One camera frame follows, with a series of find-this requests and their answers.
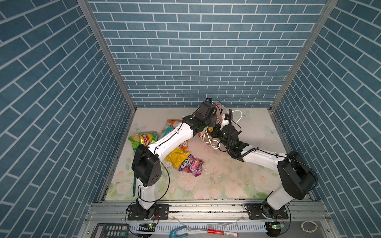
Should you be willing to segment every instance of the lay's chip bag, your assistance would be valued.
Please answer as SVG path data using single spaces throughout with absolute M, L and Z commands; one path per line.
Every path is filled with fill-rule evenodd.
M 136 148 L 143 144 L 145 146 L 155 143 L 157 141 L 157 134 L 154 131 L 141 132 L 139 134 L 133 134 L 128 138 L 131 141 L 132 149 L 136 152 Z

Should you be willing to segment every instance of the brick wallpaper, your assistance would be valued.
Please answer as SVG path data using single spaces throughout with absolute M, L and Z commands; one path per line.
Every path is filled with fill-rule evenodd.
M 131 111 L 76 0 L 0 1 L 0 237 L 72 237 Z
M 381 237 L 381 1 L 339 0 L 276 108 L 342 237 Z
M 268 107 L 326 0 L 90 2 L 137 107 Z

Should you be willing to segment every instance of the plastic wrapper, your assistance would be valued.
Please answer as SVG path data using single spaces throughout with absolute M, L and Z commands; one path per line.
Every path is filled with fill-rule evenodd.
M 136 148 L 140 144 L 147 146 L 151 143 L 155 143 L 157 141 L 157 134 L 154 131 L 141 132 L 138 134 L 133 134 L 128 138 L 128 140 L 132 144 L 132 149 L 136 152 Z
M 196 159 L 193 155 L 189 155 L 179 167 L 179 171 L 185 171 L 197 177 L 201 174 L 203 164 L 204 162 L 202 160 Z
M 162 134 L 159 137 L 159 140 L 166 136 L 169 132 L 171 132 L 173 129 L 175 129 L 178 125 L 181 124 L 181 120 L 176 119 L 168 119 L 164 128 L 162 129 Z M 184 141 L 181 145 L 179 145 L 180 148 L 183 150 L 187 150 L 188 147 L 188 140 Z
M 177 147 L 165 157 L 165 160 L 172 162 L 173 167 L 178 169 L 189 155 L 189 152 L 186 152 L 183 149 Z

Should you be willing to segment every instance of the black mounting plate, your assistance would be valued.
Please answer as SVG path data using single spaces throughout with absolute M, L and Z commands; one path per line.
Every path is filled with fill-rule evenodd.
M 168 220 L 169 204 L 156 204 L 156 210 L 159 212 L 159 220 Z M 127 220 L 146 221 L 143 219 L 143 215 L 139 214 L 139 209 L 136 204 L 130 206 L 130 212 L 128 213 Z
M 263 215 L 261 206 L 262 206 L 261 203 L 246 203 L 245 204 L 245 208 L 248 211 L 247 213 L 249 215 L 250 220 L 268 219 L 267 217 Z M 288 219 L 288 213 L 285 206 L 279 209 L 278 218 L 279 219 L 283 218 L 283 220 Z

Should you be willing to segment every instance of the white cord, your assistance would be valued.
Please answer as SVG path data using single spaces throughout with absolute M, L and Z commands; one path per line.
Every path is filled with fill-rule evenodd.
M 205 135 L 208 136 L 208 140 L 209 140 L 209 141 L 207 141 L 207 142 L 205 142 Z M 208 143 L 209 143 L 209 144 L 213 147 L 213 149 L 218 149 L 219 146 L 220 146 L 219 141 L 216 141 L 216 140 L 210 140 L 209 135 L 208 135 L 208 129 L 206 129 L 204 135 L 202 136 L 202 141 L 203 141 L 205 144 L 208 144 Z M 215 142 L 218 143 L 218 147 L 217 147 L 217 148 L 215 148 L 215 146 L 212 144 L 213 141 L 215 141 Z
M 243 113 L 240 110 L 234 110 L 233 112 L 240 112 L 241 113 L 241 117 L 238 119 L 238 121 L 236 121 L 236 122 L 239 122 L 239 120 L 241 120 L 241 118 L 243 116 Z
M 314 225 L 315 225 L 315 228 L 314 228 L 313 230 L 306 230 L 306 229 L 304 229 L 303 225 L 304 225 L 306 222 L 309 222 L 309 223 L 314 224 Z M 315 222 L 311 221 L 311 220 L 307 220 L 307 221 L 305 221 L 305 222 L 302 222 L 302 224 L 300 225 L 300 227 L 302 228 L 302 230 L 303 230 L 304 232 L 312 233 L 312 232 L 315 232 L 315 231 L 317 230 L 318 225 L 317 225 Z

